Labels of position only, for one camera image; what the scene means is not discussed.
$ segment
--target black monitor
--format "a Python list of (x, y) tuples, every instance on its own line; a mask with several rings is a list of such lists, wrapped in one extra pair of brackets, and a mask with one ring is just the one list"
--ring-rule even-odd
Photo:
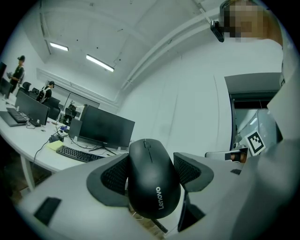
[(1, 82), (0, 82), (0, 93), (2, 95), (5, 95), (5, 99), (9, 98), (9, 94), (10, 94), (10, 91), (11, 91), (12, 87), (13, 87), (13, 85), (11, 85), (9, 83), (9, 81), (5, 80), (4, 78), (1, 79)]
[(88, 106), (78, 140), (104, 147), (128, 147), (135, 122)]
[(6, 69), (6, 64), (4, 64), (3, 62), (0, 62), (0, 79), (2, 79), (5, 69)]
[(32, 121), (37, 122), (39, 120), (41, 125), (46, 125), (50, 111), (50, 108), (46, 105), (18, 91), (15, 107), (19, 107), (19, 111), (24, 113)]

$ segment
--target ceiling light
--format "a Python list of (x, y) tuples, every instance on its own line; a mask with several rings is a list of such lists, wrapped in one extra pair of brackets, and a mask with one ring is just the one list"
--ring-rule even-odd
[(52, 47), (56, 47), (56, 48), (59, 48), (59, 49), (64, 50), (64, 51), (69, 51), (68, 47), (65, 47), (65, 46), (62, 46), (62, 45), (59, 45), (59, 44), (56, 44), (56, 43), (50, 43), (50, 45)]
[(109, 66), (109, 65), (105, 64), (104, 62), (101, 62), (100, 60), (95, 59), (95, 58), (93, 58), (93, 57), (91, 57), (89, 55), (86, 55), (86, 59), (88, 59), (88, 60), (90, 60), (90, 61), (92, 61), (92, 62), (94, 62), (94, 63), (96, 63), (96, 64), (98, 64), (100, 66), (102, 66), (103, 68), (107, 69), (108, 71), (111, 71), (111, 72), (114, 71), (114, 68), (112, 68), (111, 66)]
[(253, 121), (250, 123), (250, 125), (252, 125), (253, 123), (255, 123), (257, 121), (257, 118), (254, 118)]

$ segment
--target black keyboard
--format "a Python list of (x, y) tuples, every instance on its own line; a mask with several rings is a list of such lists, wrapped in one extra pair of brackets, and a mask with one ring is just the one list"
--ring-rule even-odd
[(27, 122), (27, 119), (24, 118), (16, 109), (14, 108), (6, 108), (10, 116), (17, 122), (17, 123), (23, 123)]
[(60, 148), (58, 148), (56, 150), (56, 152), (58, 154), (66, 156), (68, 158), (72, 158), (72, 159), (82, 161), (82, 162), (85, 162), (85, 163), (95, 161), (95, 160), (100, 159), (100, 158), (104, 158), (104, 157), (101, 157), (101, 156), (98, 156), (98, 155), (78, 151), (78, 150), (75, 150), (75, 149), (72, 149), (72, 148), (68, 148), (66, 146), (61, 146)]

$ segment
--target floor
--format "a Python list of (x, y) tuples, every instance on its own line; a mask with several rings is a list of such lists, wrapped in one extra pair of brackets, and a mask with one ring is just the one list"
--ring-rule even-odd
[[(4, 184), (7, 195), (10, 197), (14, 204), (18, 204), (22, 196), (28, 193), (28, 185), (25, 180), (20, 155), (15, 152), (9, 145), (5, 146), (7, 150), (2, 158), (2, 165), (0, 169), (0, 178)], [(38, 185), (48, 177), (51, 176), (51, 172), (34, 165), (32, 168), (32, 175), (35, 184)], [(130, 207), (130, 213), (133, 215), (135, 211)], [(145, 229), (147, 229), (151, 234), (153, 234), (157, 239), (164, 239), (164, 233), (154, 224), (151, 219), (142, 218), (139, 214), (134, 214), (133, 216), (139, 224), (141, 224)]]

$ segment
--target black mouse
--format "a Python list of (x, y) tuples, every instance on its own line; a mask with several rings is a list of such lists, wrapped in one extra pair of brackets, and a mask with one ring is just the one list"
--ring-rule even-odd
[(149, 219), (164, 218), (180, 200), (180, 180), (158, 140), (141, 139), (129, 147), (128, 197), (133, 209)]

